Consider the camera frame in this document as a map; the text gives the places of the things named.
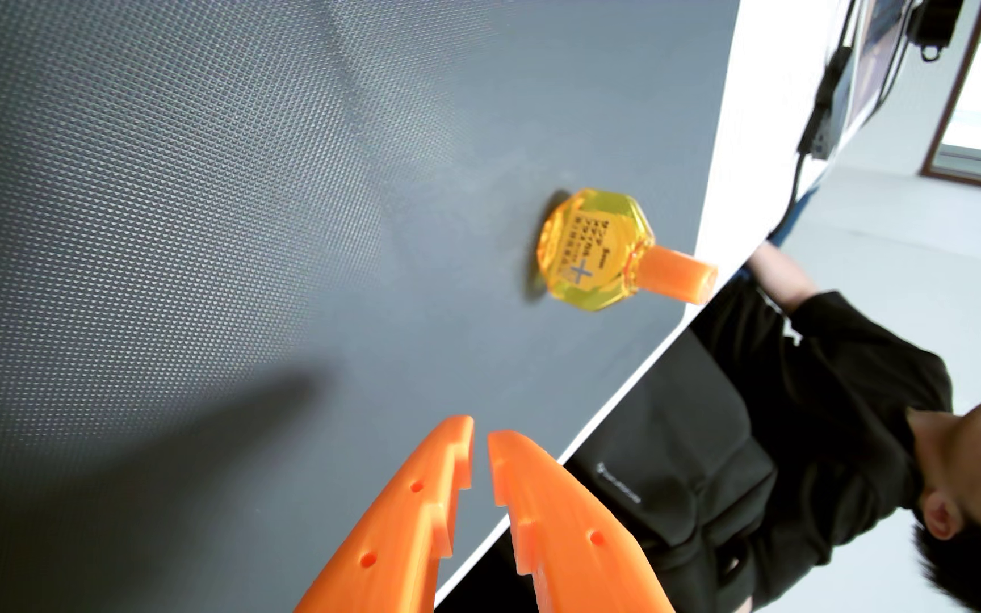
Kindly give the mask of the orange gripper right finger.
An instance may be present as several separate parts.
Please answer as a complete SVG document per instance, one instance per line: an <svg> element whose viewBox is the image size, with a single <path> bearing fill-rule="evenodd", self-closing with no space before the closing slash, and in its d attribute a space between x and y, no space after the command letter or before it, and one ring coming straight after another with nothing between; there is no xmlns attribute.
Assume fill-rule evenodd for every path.
<svg viewBox="0 0 981 613"><path fill-rule="evenodd" d="M487 437L495 504L539 612L674 612L631 532L534 440Z"/></svg>

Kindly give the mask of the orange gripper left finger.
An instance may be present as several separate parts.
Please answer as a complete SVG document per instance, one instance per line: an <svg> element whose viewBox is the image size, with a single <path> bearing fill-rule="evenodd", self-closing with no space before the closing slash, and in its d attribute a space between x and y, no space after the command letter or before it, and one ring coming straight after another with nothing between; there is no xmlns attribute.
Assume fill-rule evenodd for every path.
<svg viewBox="0 0 981 613"><path fill-rule="evenodd" d="M432 429L374 499L295 612L433 612L454 553L456 502L471 486L474 420Z"/></svg>

